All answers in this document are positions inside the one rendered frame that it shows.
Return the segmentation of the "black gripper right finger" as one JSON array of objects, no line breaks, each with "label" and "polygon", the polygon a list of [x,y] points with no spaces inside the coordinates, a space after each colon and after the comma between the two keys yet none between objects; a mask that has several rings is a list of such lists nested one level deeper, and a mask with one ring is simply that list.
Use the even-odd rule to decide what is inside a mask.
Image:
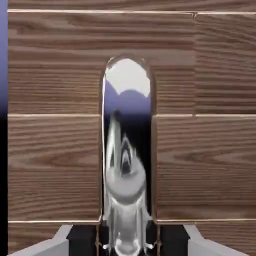
[{"label": "black gripper right finger", "polygon": [[206,239],[195,225],[159,226],[159,256],[249,256]]}]

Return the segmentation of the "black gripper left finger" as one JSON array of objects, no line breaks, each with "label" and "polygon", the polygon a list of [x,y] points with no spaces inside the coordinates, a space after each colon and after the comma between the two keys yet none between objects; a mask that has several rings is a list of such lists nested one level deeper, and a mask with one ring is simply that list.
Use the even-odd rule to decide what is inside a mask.
[{"label": "black gripper left finger", "polygon": [[55,236],[8,256],[97,256],[94,225],[63,225]]}]

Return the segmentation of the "curved shiny metal handle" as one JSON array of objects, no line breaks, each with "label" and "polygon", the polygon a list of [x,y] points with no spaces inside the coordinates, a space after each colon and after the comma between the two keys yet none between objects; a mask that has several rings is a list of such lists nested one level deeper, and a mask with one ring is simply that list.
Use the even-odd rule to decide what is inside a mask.
[{"label": "curved shiny metal handle", "polygon": [[151,211],[154,78],[130,53],[111,58],[102,79],[103,213],[101,246],[107,256],[144,256]]}]

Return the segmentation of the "brown wooden cabinet door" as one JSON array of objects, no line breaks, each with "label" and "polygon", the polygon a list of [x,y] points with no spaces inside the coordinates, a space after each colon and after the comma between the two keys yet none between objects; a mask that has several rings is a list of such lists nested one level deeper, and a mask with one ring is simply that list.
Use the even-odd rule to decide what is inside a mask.
[{"label": "brown wooden cabinet door", "polygon": [[158,114],[191,114],[196,27],[190,14],[8,14],[8,111],[100,113],[109,59],[144,59],[156,81]]},{"label": "brown wooden cabinet door", "polygon": [[[8,253],[52,239],[60,223],[11,223],[8,225]],[[230,247],[249,256],[256,256],[256,222],[197,223],[205,239]]]},{"label": "brown wooden cabinet door", "polygon": [[[96,222],[101,205],[95,116],[11,116],[10,222]],[[256,117],[158,115],[152,122],[158,222],[256,220]]]}]

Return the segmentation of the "brown wooden cabinet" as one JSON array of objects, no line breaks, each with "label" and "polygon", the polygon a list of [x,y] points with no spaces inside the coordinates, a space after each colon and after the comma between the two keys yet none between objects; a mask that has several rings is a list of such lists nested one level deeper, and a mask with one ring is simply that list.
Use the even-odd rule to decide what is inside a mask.
[{"label": "brown wooden cabinet", "polygon": [[[153,14],[192,15],[195,25],[194,50],[194,107],[192,113],[158,114],[157,83],[154,81],[154,111],[156,116],[253,116],[256,117],[256,0],[8,0],[9,13],[72,13],[72,14]],[[102,153],[102,77],[100,78],[99,114],[32,114],[10,113],[11,116],[99,116],[100,147]],[[98,226],[103,208],[101,185],[101,214],[99,220],[89,221],[9,221],[9,224],[85,224]],[[242,221],[174,221],[159,222],[160,225],[179,223],[256,222]]]}]

